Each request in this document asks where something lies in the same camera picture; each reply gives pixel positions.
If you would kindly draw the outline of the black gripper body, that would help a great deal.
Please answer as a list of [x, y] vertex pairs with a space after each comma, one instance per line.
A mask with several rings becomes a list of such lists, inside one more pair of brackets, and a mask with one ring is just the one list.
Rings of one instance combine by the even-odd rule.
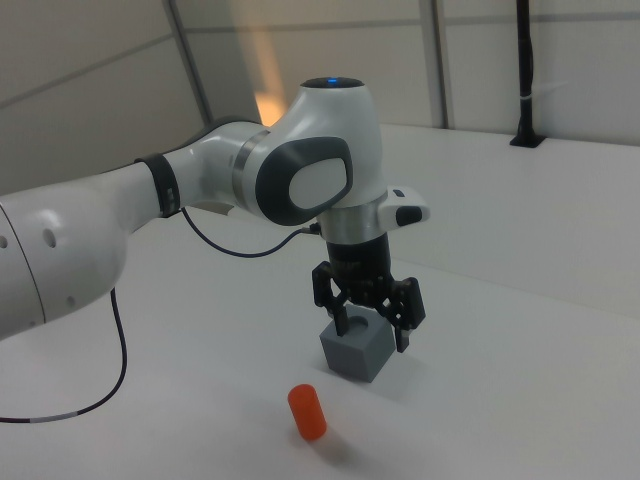
[[391, 274], [388, 235], [359, 244], [327, 244], [331, 279], [338, 288], [333, 305], [388, 306], [395, 280]]

